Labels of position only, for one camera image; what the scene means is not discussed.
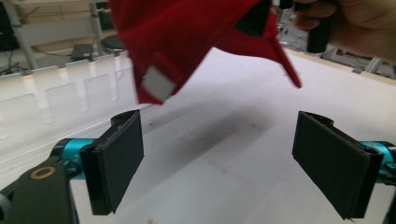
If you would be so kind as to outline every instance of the clear plastic panel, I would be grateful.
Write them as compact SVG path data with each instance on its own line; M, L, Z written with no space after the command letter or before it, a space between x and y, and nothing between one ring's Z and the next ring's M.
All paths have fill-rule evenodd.
M2 161L9 160L45 139L33 94L0 101L0 152Z
M20 73L0 77L0 101L26 94Z
M81 111L87 111L88 102L87 93L85 92L84 88L84 80L92 76L89 62L84 60L74 63L67 63L66 70L68 82L76 84Z
M36 69L33 71L32 77L34 79L40 116L44 123L50 124L53 122L53 117L50 113L50 105L47 99L46 90L62 85L59 67L52 66Z
M111 100L116 101L119 96L117 92L116 64L113 55L106 55L96 59L96 75L108 75L111 89Z

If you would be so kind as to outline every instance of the white table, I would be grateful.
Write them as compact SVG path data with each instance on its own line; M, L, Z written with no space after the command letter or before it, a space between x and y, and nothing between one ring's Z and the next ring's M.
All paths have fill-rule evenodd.
M395 144L396 84L290 58L299 90L277 63L213 49L178 95L143 111L146 157L116 215L92 216L85 183L72 181L81 223L345 223L291 156L298 111ZM375 186L356 223L381 223L393 193Z
M96 42L102 40L102 30L96 4L106 0L0 0L3 2L11 21L12 29L31 69L39 68L35 61L32 46L71 39L94 33ZM15 6L42 7L67 4L90 4L91 17L68 21L42 22L38 24L21 24ZM98 52L103 55L103 48L98 44Z

